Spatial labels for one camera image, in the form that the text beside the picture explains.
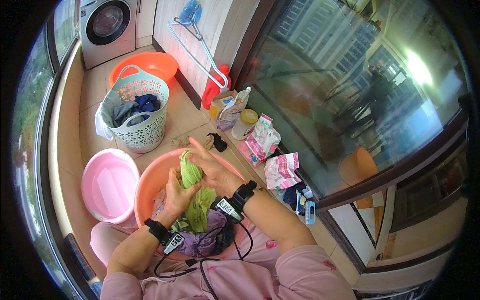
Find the red detergent bottle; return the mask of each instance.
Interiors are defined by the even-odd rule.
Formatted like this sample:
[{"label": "red detergent bottle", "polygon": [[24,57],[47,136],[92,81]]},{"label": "red detergent bottle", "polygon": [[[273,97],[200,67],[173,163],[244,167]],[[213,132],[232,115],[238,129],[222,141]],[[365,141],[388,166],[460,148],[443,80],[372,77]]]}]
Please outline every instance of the red detergent bottle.
[{"label": "red detergent bottle", "polygon": [[[226,76],[228,80],[227,88],[229,91],[232,85],[232,79],[228,75],[228,72],[229,72],[228,66],[221,65],[220,68],[218,69],[220,70],[220,72],[222,72]],[[223,78],[219,74],[213,75],[213,78],[215,78],[219,83],[224,84]],[[215,97],[218,94],[220,94],[220,87],[211,79],[209,79],[207,86],[205,88],[204,94],[202,95],[202,105],[204,106],[204,108],[210,109],[210,105],[212,104],[213,97]]]}]

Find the hand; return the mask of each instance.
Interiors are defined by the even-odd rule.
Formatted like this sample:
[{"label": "hand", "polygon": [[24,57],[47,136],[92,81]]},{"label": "hand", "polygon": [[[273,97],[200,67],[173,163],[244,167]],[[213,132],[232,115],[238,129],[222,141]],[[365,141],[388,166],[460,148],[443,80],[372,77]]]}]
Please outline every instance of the hand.
[{"label": "hand", "polygon": [[178,217],[187,209],[190,199],[202,187],[199,182],[187,189],[180,186],[180,167],[170,168],[166,186],[167,198],[165,200],[165,211]]},{"label": "hand", "polygon": [[202,168],[204,172],[204,180],[209,187],[221,188],[231,197],[237,188],[245,183],[244,180],[220,164],[219,161],[194,138],[190,138],[190,143],[197,151],[195,154],[187,154],[187,159],[191,163]]}]

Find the pink detergent package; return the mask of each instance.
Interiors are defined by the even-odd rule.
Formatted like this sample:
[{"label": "pink detergent package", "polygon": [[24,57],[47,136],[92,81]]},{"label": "pink detergent package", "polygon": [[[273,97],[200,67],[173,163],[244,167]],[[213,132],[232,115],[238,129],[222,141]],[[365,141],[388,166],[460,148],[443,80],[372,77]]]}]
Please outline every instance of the pink detergent package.
[{"label": "pink detergent package", "polygon": [[272,121],[262,114],[247,139],[237,145],[254,167],[271,156],[280,143],[280,134],[273,128]]},{"label": "pink detergent package", "polygon": [[265,179],[269,190],[289,188],[301,180],[295,174],[299,167],[298,153],[283,154],[269,158],[265,163]]}]

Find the wrist strap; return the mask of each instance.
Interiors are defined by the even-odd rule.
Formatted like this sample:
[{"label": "wrist strap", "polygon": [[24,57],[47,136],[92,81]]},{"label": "wrist strap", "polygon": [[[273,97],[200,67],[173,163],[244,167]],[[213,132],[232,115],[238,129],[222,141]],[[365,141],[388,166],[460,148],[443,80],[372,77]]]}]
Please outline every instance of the wrist strap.
[{"label": "wrist strap", "polygon": [[250,180],[247,184],[242,184],[236,191],[233,193],[231,198],[232,204],[237,208],[239,212],[243,212],[243,206],[250,197],[255,193],[253,190],[257,187],[255,181]]},{"label": "wrist strap", "polygon": [[162,246],[165,246],[167,241],[172,236],[172,234],[168,232],[168,229],[166,229],[165,226],[158,221],[148,218],[145,220],[144,224],[150,228],[148,232],[153,234],[158,239],[160,244],[162,244]]}]

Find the clothes hanger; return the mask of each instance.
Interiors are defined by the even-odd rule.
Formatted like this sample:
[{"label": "clothes hanger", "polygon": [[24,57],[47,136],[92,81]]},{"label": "clothes hanger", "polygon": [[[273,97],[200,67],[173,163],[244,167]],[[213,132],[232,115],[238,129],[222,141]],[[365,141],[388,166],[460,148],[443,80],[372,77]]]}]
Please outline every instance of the clothes hanger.
[{"label": "clothes hanger", "polygon": [[[228,79],[227,77],[222,73],[220,72],[220,70],[216,67],[215,65],[215,62],[213,61],[213,57],[212,57],[212,54],[210,54],[210,51],[208,50],[207,48],[207,45],[205,44],[205,41],[204,41],[204,37],[202,34],[200,34],[200,31],[198,30],[197,26],[195,25],[195,23],[198,22],[198,20],[200,19],[200,16],[202,14],[202,6],[200,4],[197,3],[197,0],[191,0],[189,2],[187,2],[187,4],[185,5],[185,7],[183,8],[182,12],[180,13],[180,16],[179,17],[174,17],[173,18],[173,21],[172,20],[169,20],[167,22],[167,27],[168,29],[170,30],[170,32],[172,33],[173,37],[177,40],[177,42],[180,44],[180,46],[183,48],[183,50],[185,50],[185,52],[188,54],[188,56],[190,56],[190,58],[197,64],[197,66],[202,69],[203,72],[205,72],[205,74],[208,75],[208,77],[216,83],[216,85],[218,85],[220,88],[226,88],[227,85],[228,85]],[[202,48],[204,49],[205,51],[205,54],[207,55],[208,57],[208,60],[210,61],[210,63],[212,64],[212,67],[213,69],[215,70],[215,72],[220,75],[223,79],[223,82],[224,84],[221,84],[220,82],[218,82],[211,74],[210,72],[205,69],[205,67],[202,66],[201,63],[199,63],[199,61],[197,61],[197,59],[187,50],[187,48],[185,47],[185,45],[180,41],[179,37],[175,34],[175,32],[173,31],[173,28],[171,27],[171,25],[182,25],[183,27],[185,27],[185,29],[187,29],[187,31],[192,35],[194,36],[199,42],[200,44],[202,44]],[[191,31],[188,27],[189,26],[192,26],[194,31]]]}]

